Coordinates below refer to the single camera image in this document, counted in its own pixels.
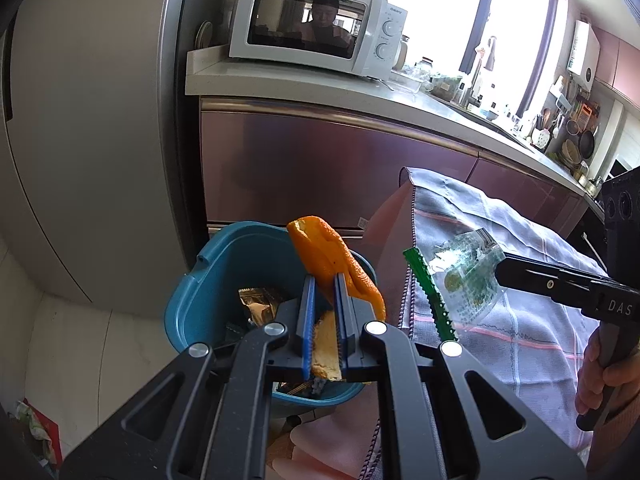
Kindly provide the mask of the right hand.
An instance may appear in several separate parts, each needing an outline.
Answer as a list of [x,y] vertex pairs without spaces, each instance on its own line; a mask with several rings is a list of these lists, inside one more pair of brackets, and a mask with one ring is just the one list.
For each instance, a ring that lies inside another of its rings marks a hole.
[[589,337],[584,362],[577,374],[575,408],[579,415],[599,408],[605,387],[618,388],[616,399],[611,404],[611,414],[626,408],[639,394],[639,351],[607,368],[599,364],[600,351],[599,330],[595,330]]

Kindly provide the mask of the pink right sleeve forearm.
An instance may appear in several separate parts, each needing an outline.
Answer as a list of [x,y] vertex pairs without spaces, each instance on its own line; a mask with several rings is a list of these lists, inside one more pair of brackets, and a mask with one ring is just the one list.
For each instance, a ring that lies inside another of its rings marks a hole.
[[639,478],[639,397],[598,428],[587,463],[588,479]]

